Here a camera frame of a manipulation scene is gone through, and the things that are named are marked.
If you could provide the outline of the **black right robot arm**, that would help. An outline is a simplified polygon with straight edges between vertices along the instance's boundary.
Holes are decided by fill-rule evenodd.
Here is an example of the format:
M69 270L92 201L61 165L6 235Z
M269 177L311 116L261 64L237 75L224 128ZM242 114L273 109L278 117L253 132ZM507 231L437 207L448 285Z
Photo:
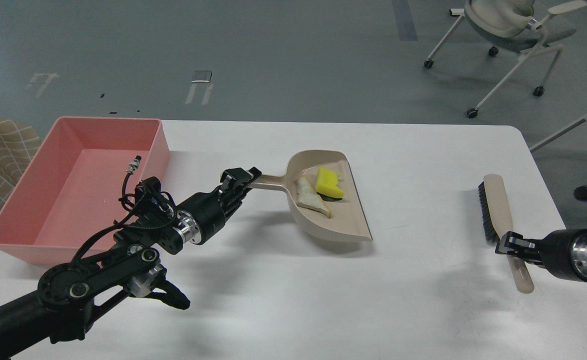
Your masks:
M587 185L577 187L573 196L587 205ZM587 283L587 228L554 230L543 239L508 231L495 246L495 253L515 256L561 280Z

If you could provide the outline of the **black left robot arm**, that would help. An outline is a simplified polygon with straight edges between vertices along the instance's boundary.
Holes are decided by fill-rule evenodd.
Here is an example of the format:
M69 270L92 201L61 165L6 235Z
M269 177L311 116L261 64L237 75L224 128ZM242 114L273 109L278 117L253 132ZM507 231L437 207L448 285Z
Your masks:
M167 280L160 249L176 255L184 244L207 242L262 173L256 167L224 170L214 190L175 203L156 177L127 193L141 159L132 160L122 183L119 202L126 216L93 234L70 262L44 272L35 291L0 306L0 360L46 338L52 344L83 340L95 321L130 297L190 307L188 297Z

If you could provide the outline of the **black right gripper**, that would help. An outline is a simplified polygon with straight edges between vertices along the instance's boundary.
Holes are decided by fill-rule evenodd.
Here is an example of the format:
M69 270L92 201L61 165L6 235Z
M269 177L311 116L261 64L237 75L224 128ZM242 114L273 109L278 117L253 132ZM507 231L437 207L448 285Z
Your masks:
M561 280L584 282L575 269L573 244L587 231L585 229L555 230L543 239L524 238L515 231L507 231L495 246L497 255L511 255L527 264L535 265Z

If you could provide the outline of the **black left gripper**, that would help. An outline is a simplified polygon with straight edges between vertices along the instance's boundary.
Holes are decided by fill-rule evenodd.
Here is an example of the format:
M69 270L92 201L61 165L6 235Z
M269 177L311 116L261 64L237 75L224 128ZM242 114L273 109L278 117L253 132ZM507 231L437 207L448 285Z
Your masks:
M251 190L250 185L262 175L257 167L230 168L223 171L220 188L209 193L196 193L177 205L187 212L199 228L199 235L189 242L202 245L227 224Z

